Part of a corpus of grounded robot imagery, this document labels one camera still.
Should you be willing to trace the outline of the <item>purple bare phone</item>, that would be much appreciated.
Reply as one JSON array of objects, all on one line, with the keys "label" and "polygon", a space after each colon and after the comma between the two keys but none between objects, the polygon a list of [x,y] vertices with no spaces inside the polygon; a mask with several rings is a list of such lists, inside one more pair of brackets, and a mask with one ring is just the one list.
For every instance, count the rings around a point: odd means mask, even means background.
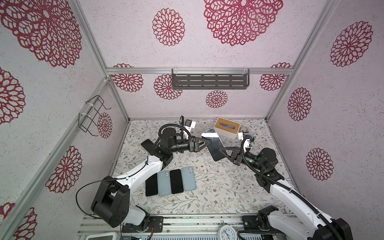
[{"label": "purple bare phone", "polygon": [[170,171],[171,193],[179,194],[184,191],[182,171],[180,169]]}]

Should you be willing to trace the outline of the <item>light blue phone case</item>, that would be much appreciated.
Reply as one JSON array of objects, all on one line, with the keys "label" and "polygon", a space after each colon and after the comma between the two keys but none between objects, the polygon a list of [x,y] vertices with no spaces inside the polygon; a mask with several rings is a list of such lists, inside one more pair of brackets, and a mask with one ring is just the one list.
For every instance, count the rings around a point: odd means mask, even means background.
[{"label": "light blue phone case", "polygon": [[167,196],[172,193],[170,171],[160,171],[157,173],[158,194],[159,196]]}]

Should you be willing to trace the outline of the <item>black bare phone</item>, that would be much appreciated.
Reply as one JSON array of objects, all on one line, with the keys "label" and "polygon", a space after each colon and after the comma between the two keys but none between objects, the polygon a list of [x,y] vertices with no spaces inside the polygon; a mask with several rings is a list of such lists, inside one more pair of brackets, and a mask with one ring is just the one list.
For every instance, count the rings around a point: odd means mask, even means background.
[{"label": "black bare phone", "polygon": [[145,194],[146,197],[151,197],[157,195],[158,193],[158,177],[157,174],[154,174],[145,182]]}]

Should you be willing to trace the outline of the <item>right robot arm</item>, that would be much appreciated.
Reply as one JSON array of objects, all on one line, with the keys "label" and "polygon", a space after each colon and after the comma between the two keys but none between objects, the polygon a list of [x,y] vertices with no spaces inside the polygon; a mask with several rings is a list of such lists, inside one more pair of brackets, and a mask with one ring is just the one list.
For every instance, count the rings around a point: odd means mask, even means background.
[{"label": "right robot arm", "polygon": [[255,173],[260,187],[282,201],[294,214],[286,216],[275,206],[258,211],[257,234],[282,232],[293,240],[351,240],[350,225],[343,219],[334,219],[299,194],[278,173],[277,154],[273,149],[264,148],[257,155],[250,153],[254,138],[243,137],[240,147],[220,147],[218,150],[235,165],[246,165]]}]

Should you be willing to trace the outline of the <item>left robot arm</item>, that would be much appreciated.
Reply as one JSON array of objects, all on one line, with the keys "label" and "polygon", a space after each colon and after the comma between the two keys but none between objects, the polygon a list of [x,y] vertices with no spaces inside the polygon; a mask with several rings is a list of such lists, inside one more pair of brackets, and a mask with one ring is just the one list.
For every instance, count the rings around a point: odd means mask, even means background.
[{"label": "left robot arm", "polygon": [[149,153],[132,170],[113,178],[98,180],[99,188],[91,204],[90,217],[105,221],[110,227],[131,224],[143,232],[150,225],[150,214],[130,204],[131,193],[173,160],[176,152],[200,152],[212,143],[207,138],[192,136],[182,125],[165,124],[160,127],[155,142],[145,140],[142,147]]}]

